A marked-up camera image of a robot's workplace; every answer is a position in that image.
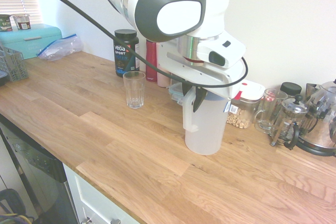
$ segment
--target white plastic jug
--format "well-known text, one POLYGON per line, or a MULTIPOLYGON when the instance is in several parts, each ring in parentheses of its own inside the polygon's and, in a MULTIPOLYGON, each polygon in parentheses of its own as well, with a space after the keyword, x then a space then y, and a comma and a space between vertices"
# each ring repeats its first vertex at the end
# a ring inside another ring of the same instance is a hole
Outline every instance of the white plastic jug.
POLYGON ((183 98, 185 144, 195 153, 211 155, 220 149, 230 101, 208 91, 198 110, 193 112, 195 98, 195 87, 183 98))

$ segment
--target drawer handle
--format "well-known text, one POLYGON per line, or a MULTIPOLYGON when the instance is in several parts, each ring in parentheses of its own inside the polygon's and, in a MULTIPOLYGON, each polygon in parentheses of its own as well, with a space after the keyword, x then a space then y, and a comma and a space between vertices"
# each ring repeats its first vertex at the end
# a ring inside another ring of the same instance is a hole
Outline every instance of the drawer handle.
POLYGON ((111 220, 111 224, 121 224, 121 220, 111 220))
POLYGON ((33 40, 33 39, 42 39, 42 37, 41 36, 37 36, 37 37, 31 37, 31 38, 24 38, 25 41, 33 40))
POLYGON ((92 222, 90 217, 87 217, 86 220, 82 221, 80 224, 88 224, 89 222, 92 222))

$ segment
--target dishwasher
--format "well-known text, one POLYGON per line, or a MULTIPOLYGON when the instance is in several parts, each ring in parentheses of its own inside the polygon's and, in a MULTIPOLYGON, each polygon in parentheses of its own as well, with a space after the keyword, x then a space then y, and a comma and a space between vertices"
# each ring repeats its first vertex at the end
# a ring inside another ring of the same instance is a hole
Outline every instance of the dishwasher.
POLYGON ((33 202, 39 224, 78 224, 63 164, 0 114, 0 134, 33 202))

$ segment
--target plastic zip bag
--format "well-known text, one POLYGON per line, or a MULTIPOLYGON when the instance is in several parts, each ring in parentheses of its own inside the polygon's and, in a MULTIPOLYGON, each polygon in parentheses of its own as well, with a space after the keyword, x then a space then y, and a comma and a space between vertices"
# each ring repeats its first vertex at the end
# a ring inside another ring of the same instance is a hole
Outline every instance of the plastic zip bag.
POLYGON ((73 34, 66 38, 53 41, 36 55, 40 59, 54 61, 59 60, 66 55, 82 50, 83 42, 80 40, 77 34, 73 34))

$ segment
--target kitchen counter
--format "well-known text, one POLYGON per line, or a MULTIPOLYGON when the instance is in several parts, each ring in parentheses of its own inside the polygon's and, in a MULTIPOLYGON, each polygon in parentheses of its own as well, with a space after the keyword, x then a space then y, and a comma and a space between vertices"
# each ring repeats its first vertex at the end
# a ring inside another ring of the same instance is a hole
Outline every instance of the kitchen counter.
POLYGON ((0 113, 138 222, 335 223, 336 158, 231 125, 216 154, 197 155, 167 89, 146 82, 134 110, 114 62, 25 62, 29 78, 0 87, 0 113))

